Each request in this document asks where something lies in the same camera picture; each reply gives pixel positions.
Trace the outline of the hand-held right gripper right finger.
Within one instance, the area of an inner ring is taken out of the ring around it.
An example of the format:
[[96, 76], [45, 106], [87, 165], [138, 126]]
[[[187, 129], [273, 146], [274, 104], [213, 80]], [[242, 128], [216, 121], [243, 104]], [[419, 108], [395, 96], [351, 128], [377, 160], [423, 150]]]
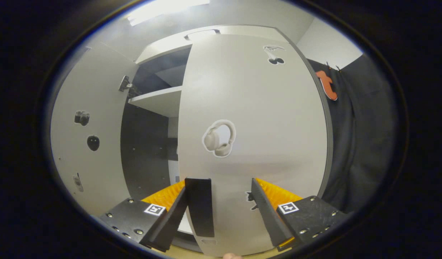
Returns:
[[251, 180], [250, 195], [272, 245], [280, 252], [321, 239], [347, 218], [346, 213], [317, 196], [302, 198], [260, 178]]

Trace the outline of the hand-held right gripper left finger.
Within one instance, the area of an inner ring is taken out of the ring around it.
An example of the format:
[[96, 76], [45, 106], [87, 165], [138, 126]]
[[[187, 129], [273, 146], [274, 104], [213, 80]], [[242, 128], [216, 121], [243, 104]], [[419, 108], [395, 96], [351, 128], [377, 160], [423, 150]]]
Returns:
[[99, 219], [129, 240], [166, 252], [187, 206], [185, 182], [181, 181], [141, 200], [127, 198]]

